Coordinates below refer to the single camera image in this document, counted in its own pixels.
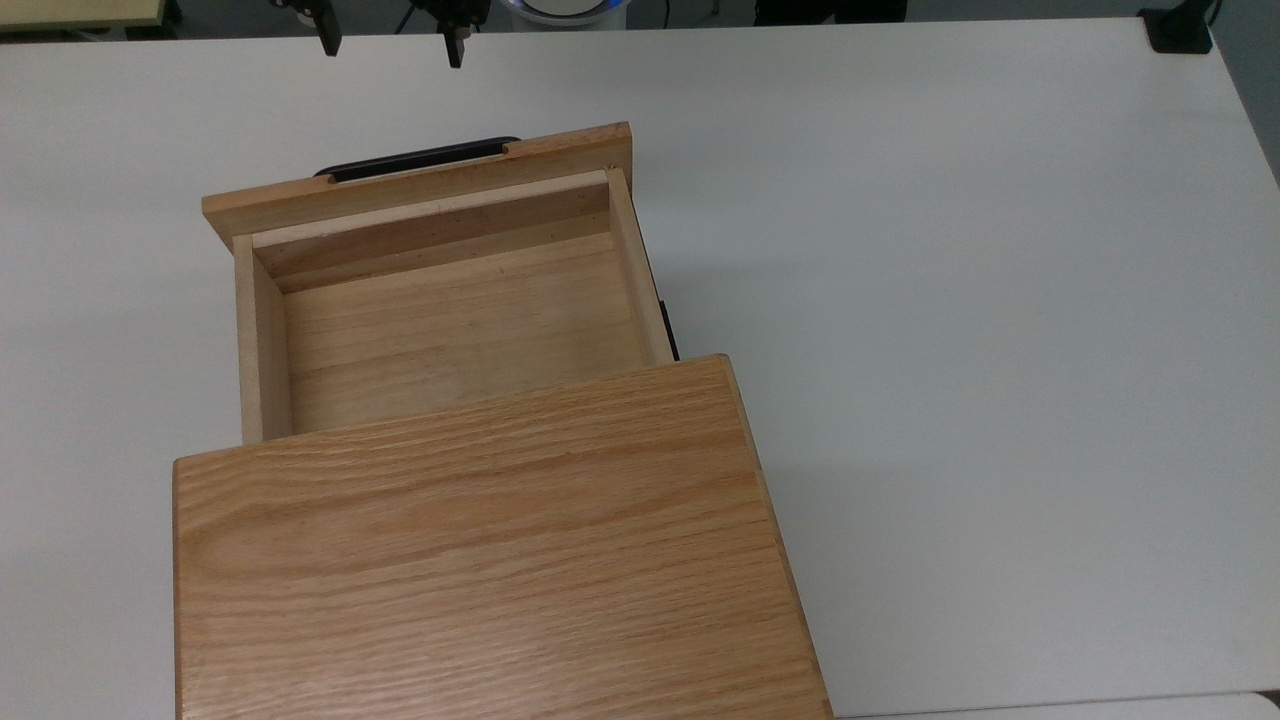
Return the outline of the black Franka gripper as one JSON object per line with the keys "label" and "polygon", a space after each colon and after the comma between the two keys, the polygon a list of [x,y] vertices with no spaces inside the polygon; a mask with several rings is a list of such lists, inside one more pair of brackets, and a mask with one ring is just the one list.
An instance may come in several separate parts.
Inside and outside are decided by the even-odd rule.
{"label": "black Franka gripper", "polygon": [[[468,26],[483,26],[492,12],[490,1],[402,1],[404,10],[401,19],[412,19],[425,14],[443,24],[443,37],[449,67],[460,69],[463,65],[465,41],[468,38]],[[307,22],[317,26],[317,36],[324,53],[335,56],[339,53],[342,32],[337,19],[335,1],[270,1],[278,9],[288,9]]]}

